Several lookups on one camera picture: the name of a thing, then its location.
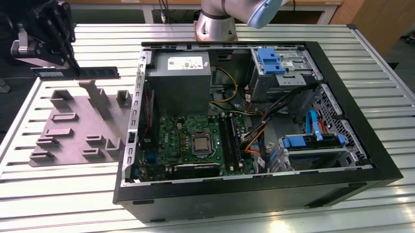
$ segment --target sticker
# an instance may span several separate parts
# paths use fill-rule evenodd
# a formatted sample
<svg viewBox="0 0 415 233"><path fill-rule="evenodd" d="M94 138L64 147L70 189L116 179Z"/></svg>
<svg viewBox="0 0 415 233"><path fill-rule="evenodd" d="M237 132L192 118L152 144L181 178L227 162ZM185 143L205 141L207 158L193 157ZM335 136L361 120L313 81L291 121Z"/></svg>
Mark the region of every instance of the sticker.
<svg viewBox="0 0 415 233"><path fill-rule="evenodd" d="M62 77L64 74L61 72L38 72L40 77Z"/></svg>
<svg viewBox="0 0 415 233"><path fill-rule="evenodd" d="M257 164L265 168L265 161L260 157L257 158Z"/></svg>
<svg viewBox="0 0 415 233"><path fill-rule="evenodd" d="M166 62L168 70L203 69L201 57L170 57Z"/></svg>
<svg viewBox="0 0 415 233"><path fill-rule="evenodd" d="M245 94L245 99L247 99L247 102L251 103L251 95Z"/></svg>
<svg viewBox="0 0 415 233"><path fill-rule="evenodd" d="M292 62L283 62L284 67L292 67Z"/></svg>

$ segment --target ram slot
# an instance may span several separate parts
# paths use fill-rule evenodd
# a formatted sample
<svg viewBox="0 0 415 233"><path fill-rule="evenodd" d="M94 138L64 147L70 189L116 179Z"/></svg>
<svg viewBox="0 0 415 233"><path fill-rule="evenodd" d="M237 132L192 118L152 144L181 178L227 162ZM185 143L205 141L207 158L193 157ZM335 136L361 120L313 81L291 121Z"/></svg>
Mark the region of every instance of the ram slot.
<svg viewBox="0 0 415 233"><path fill-rule="evenodd" d="M221 140L225 169L232 171L233 170L233 155L231 151L232 146L231 146L231 142L228 139L229 134L228 134L225 116L219 117L219 133L220 133L220 140Z"/></svg>
<svg viewBox="0 0 415 233"><path fill-rule="evenodd" d="M239 146L239 138L236 134L236 124L233 116L229 115L227 117L227 125L228 125L228 140L231 141L231 151L232 151L232 160L233 160L233 166L241 167L241 153L240 153L240 146Z"/></svg>

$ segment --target workbench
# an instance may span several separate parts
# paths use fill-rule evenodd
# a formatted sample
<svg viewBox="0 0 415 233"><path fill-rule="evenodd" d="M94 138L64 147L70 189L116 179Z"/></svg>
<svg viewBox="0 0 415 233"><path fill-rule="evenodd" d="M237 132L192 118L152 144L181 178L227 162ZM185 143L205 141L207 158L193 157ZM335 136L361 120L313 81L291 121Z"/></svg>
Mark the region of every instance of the workbench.
<svg viewBox="0 0 415 233"><path fill-rule="evenodd" d="M141 41L192 41L193 26L78 25L80 66L117 66L106 94L133 90ZM30 167L54 89L86 95L74 81L34 82L0 146L0 231L412 232L415 224L415 96L357 30L339 25L236 26L240 41L317 41L404 178L332 207L142 224L112 204L117 163Z"/></svg>

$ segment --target power supply label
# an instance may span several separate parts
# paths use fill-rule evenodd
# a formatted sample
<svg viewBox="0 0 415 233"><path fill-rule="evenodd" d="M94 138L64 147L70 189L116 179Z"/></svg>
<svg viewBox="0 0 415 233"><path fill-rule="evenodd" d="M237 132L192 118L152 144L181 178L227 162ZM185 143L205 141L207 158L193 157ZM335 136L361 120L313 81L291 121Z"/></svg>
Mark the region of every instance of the power supply label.
<svg viewBox="0 0 415 233"><path fill-rule="evenodd" d="M203 69L203 59L201 57L169 57L166 69Z"/></svg>

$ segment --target motherboard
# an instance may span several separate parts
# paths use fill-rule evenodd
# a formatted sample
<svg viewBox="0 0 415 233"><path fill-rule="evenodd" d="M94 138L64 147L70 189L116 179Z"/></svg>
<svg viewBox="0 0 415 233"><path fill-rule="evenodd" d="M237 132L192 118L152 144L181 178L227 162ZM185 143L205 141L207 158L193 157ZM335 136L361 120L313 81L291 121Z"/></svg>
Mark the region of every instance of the motherboard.
<svg viewBox="0 0 415 233"><path fill-rule="evenodd" d="M239 114L161 117L157 151L144 155L149 179L253 174L251 154L239 142L245 131Z"/></svg>

